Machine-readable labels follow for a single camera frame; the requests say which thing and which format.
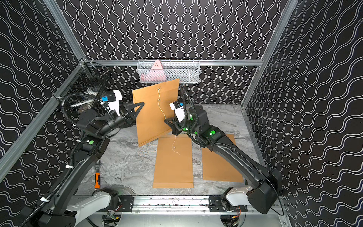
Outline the brown file bag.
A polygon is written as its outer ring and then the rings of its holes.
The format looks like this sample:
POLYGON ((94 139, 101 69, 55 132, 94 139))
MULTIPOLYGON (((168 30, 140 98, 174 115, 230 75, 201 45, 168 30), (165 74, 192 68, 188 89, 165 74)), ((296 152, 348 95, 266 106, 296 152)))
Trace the brown file bag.
POLYGON ((210 151, 202 149, 203 180, 243 183, 243 176, 224 158, 210 151))
POLYGON ((192 140, 186 134, 158 139, 153 188, 193 188, 192 140))
POLYGON ((179 80, 175 79, 132 91, 135 104, 145 103, 136 118, 140 147, 171 131, 164 120, 174 115, 169 104, 177 100, 179 85, 179 80))

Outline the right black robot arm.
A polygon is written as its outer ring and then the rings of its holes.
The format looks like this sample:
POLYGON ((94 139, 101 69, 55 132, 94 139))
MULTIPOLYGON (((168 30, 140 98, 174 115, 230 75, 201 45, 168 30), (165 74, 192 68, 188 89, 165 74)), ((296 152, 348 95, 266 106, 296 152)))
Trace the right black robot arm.
POLYGON ((246 197, 249 204, 259 213, 267 214, 276 201, 281 201, 282 174, 277 169, 268 169, 238 148, 225 132, 210 124, 208 114, 180 86, 182 100, 173 102, 174 116, 165 123, 177 136, 182 132, 200 148, 207 148, 226 160, 246 180, 249 191, 229 188, 221 197, 222 206, 230 210, 241 205, 240 198, 246 197))

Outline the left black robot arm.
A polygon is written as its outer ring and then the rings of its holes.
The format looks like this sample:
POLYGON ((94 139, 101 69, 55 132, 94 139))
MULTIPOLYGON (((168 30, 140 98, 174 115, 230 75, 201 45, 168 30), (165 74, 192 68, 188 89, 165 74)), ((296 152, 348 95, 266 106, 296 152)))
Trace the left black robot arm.
POLYGON ((82 131, 81 138, 70 153, 65 170, 51 189, 34 206, 25 206, 21 211, 22 227, 75 227, 99 210, 117 210, 121 207, 118 192, 102 189, 75 205, 70 204, 73 194, 88 171, 100 161, 106 151, 109 133, 116 129, 129 128, 136 123, 144 102, 120 103, 117 95, 111 92, 104 97, 86 93, 70 93, 61 100, 64 116, 82 131), (67 107, 75 97, 91 99, 103 108, 100 115, 93 108, 84 110, 74 121, 67 107))

